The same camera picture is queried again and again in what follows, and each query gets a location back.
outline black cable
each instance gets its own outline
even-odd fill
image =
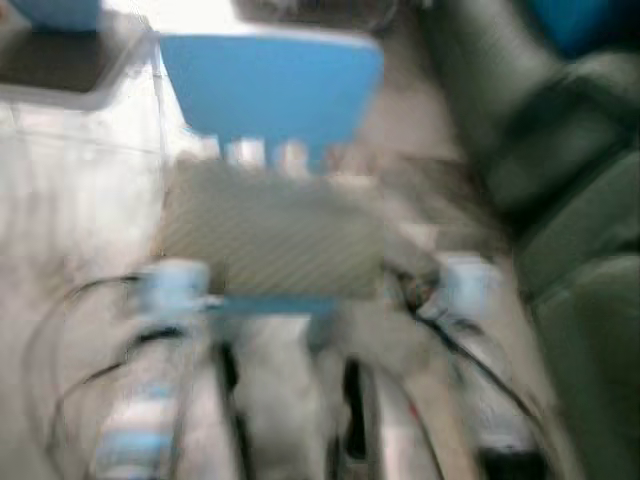
[[[161,328],[150,328],[149,330],[140,333],[133,341],[130,342],[130,344],[123,350],[123,353],[120,355],[120,359],[115,361],[114,363],[112,363],[111,365],[108,365],[107,367],[104,367],[100,370],[98,370],[97,372],[92,373],[91,375],[88,375],[87,377],[77,381],[76,383],[74,383],[73,385],[69,386],[60,397],[58,397],[58,399],[56,400],[56,405],[54,408],[54,412],[52,414],[51,417],[51,421],[49,424],[49,434],[48,434],[48,439],[47,439],[47,443],[45,444],[45,454],[47,455],[50,463],[54,466],[54,468],[56,469],[56,473],[58,474],[60,479],[64,479],[64,475],[62,473],[62,469],[61,467],[58,465],[57,459],[55,457],[55,448],[56,448],[56,442],[57,442],[57,435],[58,435],[58,431],[59,431],[59,425],[62,422],[64,424],[64,405],[65,402],[75,393],[78,392],[79,389],[89,386],[90,384],[92,384],[93,382],[100,380],[101,378],[105,377],[106,375],[113,373],[117,370],[119,370],[120,368],[126,366],[130,360],[130,356],[132,353],[137,352],[140,348],[142,348],[144,345],[150,343],[150,342],[154,342],[157,340],[167,340],[167,339],[178,339],[178,338],[182,338],[186,335],[186,332],[184,332],[183,330],[176,328],[176,327],[161,327]],[[189,382],[190,380],[188,380],[187,382],[184,383],[184,385],[181,388],[181,394],[180,394],[180,402],[178,405],[178,416],[177,416],[177,421],[176,421],[176,427],[177,429],[182,432],[182,423],[183,423],[183,418],[186,415],[186,401],[184,400],[185,398],[187,398],[188,393],[190,392],[190,388],[189,388]],[[172,451],[176,451],[179,452],[179,445],[175,444],[172,448]],[[174,455],[174,457],[172,458],[172,471],[175,470],[175,467],[173,466],[173,462],[177,461],[177,454]],[[84,480],[90,480],[91,477],[91,473],[90,473],[90,469],[88,467],[89,462],[85,460],[85,463],[87,464],[87,467],[85,468],[85,473],[83,475],[83,479]]]
[[[507,383],[500,378],[498,374],[496,374],[491,368],[487,366],[482,360],[480,360],[477,356],[475,356],[472,352],[469,351],[464,345],[459,343],[455,338],[453,338],[447,331],[442,328],[441,325],[438,324],[436,319],[425,318],[421,316],[418,312],[414,314],[414,319],[429,328],[435,335],[440,339],[443,345],[450,352],[462,357],[467,362],[473,364],[477,367],[488,379],[496,386],[498,389],[502,391],[504,395],[506,395],[518,409],[527,417],[527,419],[533,423],[536,430],[539,432],[544,432],[544,427],[542,425],[541,420],[538,416],[531,410],[529,405],[516,393],[516,391],[511,388]]]
[[[24,378],[26,379],[23,383],[22,383],[22,396],[24,399],[24,405],[25,405],[25,416],[27,419],[27,423],[28,423],[28,428],[29,428],[29,432],[30,432],[30,436],[32,441],[36,444],[36,446],[39,446],[41,448],[41,450],[44,452],[45,456],[47,457],[47,460],[49,461],[49,463],[51,464],[52,468],[54,469],[56,475],[58,476],[58,478],[63,479],[64,475],[62,472],[62,468],[61,466],[58,464],[57,460],[50,455],[50,451],[47,449],[47,443],[49,440],[49,435],[51,434],[51,432],[48,432],[47,436],[44,437],[43,432],[41,431],[41,427],[39,426],[40,423],[40,419],[39,419],[39,414],[38,414],[38,408],[37,408],[37,402],[36,399],[34,398],[33,395],[33,391],[31,389],[31,385],[29,384],[29,379],[31,377],[31,370],[33,365],[32,363],[32,352],[36,351],[36,347],[38,345],[38,342],[41,340],[41,337],[43,337],[44,333],[46,332],[47,328],[52,328],[52,327],[56,327],[58,326],[58,324],[62,323],[64,324],[64,322],[66,321],[66,316],[60,316],[60,317],[56,317],[56,315],[58,314],[58,311],[60,310],[60,308],[69,303],[69,302],[75,302],[77,300],[79,300],[85,293],[88,293],[89,291],[92,291],[93,289],[100,287],[100,286],[104,286],[107,284],[112,284],[112,283],[131,283],[133,281],[136,281],[139,279],[139,276],[137,275],[126,275],[126,276],[122,276],[122,277],[108,277],[108,278],[102,278],[102,279],[97,279],[94,281],[91,281],[89,283],[86,283],[80,287],[74,288],[68,292],[66,292],[58,301],[56,301],[52,307],[48,310],[48,312],[44,315],[44,317],[38,322],[36,328],[34,329],[33,333],[31,334],[31,336],[29,337],[27,344],[25,345],[25,349],[23,352],[23,356],[22,356],[22,370],[23,370],[23,375]],[[59,342],[59,337],[57,338],[57,342],[56,342],[56,347],[58,346]],[[60,395],[58,395],[57,393],[57,389],[58,389],[58,384],[57,384],[57,369],[55,368],[55,366],[57,365],[57,358],[55,359],[55,361],[53,362],[49,362],[50,366],[53,367],[53,371],[52,371],[52,375],[51,375],[51,379],[54,382],[54,389],[56,390],[55,392],[55,398],[56,400],[56,408],[60,408],[58,407],[58,400]],[[102,373],[103,375],[106,374],[106,372],[104,372],[103,370],[96,372],[96,374],[100,374]]]
[[[395,266],[388,264],[383,265],[383,270],[386,270],[394,275],[400,283],[400,290],[402,293],[404,306],[412,316],[412,318],[417,323],[420,323],[429,328],[449,352],[454,355],[460,356],[463,360],[477,367],[491,383],[493,383],[504,395],[506,395],[507,398],[509,398],[509,400],[511,400],[516,405],[516,407],[521,411],[521,413],[525,416],[529,423],[531,423],[531,425],[534,427],[536,433],[543,442],[543,444],[540,445],[541,448],[543,448],[547,455],[550,455],[553,452],[553,449],[550,448],[551,442],[548,433],[544,428],[542,420],[533,412],[533,410],[522,399],[522,397],[513,388],[511,388],[511,386],[507,384],[507,382],[500,378],[500,376],[496,374],[487,364],[485,364],[476,355],[469,351],[464,345],[458,342],[440,325],[439,320],[446,316],[446,310],[439,311],[435,318],[425,318],[419,313],[420,308],[425,305],[426,301],[428,301],[429,299],[427,298],[425,301],[425,299],[421,298],[420,296],[415,297],[409,295],[406,286],[408,284],[419,284],[420,279],[412,276],[411,274],[401,271]],[[433,275],[429,276],[428,278],[430,280],[434,279]],[[432,289],[434,287],[433,283],[429,282],[428,287]],[[480,327],[476,326],[475,328],[477,328],[483,335],[486,336],[486,333],[484,333],[484,331]]]

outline blue object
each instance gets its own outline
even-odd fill
[[[440,307],[474,321],[486,317],[490,298],[501,281],[499,270],[475,256],[459,255],[445,261]]]
[[[639,35],[638,0],[531,0],[550,39],[568,58]]]
[[[265,33],[165,35],[162,56],[187,124],[221,145],[288,140],[325,171],[327,148],[351,141],[381,77],[377,46],[357,37]]]
[[[189,260],[164,260],[145,270],[140,282],[141,305],[156,325],[188,326],[209,289],[209,268]]]
[[[9,0],[9,3],[40,30],[95,32],[101,0]]]
[[[147,431],[122,430],[109,433],[103,437],[99,454],[119,452],[122,455],[155,454],[171,448],[173,436]]]
[[[213,311],[225,315],[295,315],[328,316],[337,309],[334,298],[310,297],[224,297]]]

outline striped fabric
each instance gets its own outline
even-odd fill
[[[159,247],[224,273],[231,295],[363,297],[382,261],[382,226],[323,180],[179,162]]]

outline light blue component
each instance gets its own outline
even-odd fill
[[[500,282],[499,270],[481,258],[449,257],[443,273],[443,306],[454,315],[480,321]]]
[[[64,32],[95,32],[101,0],[9,0],[35,28]]]
[[[184,326],[197,313],[209,288],[207,265],[165,260],[148,268],[141,282],[142,308],[159,323]]]
[[[336,311],[333,298],[310,297],[224,297],[215,311],[226,315],[331,315]]]
[[[108,469],[116,465],[154,467],[161,456],[169,454],[173,436],[169,433],[149,433],[125,430],[109,433],[101,440],[96,452],[96,466]]]
[[[302,141],[314,173],[328,147],[351,141],[383,66],[375,44],[329,34],[176,34],[160,46],[193,130],[222,146],[263,139],[270,165],[283,142]]]

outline dark green upholstery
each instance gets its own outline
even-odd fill
[[[640,257],[580,269],[534,304],[588,479],[640,478]]]
[[[551,212],[539,231],[520,242],[520,281],[530,297],[538,297],[593,259],[638,251],[640,153],[615,157],[594,177],[558,212]]]
[[[640,52],[566,63],[525,3],[446,0],[421,13],[462,143],[517,227],[627,147],[640,118]]]

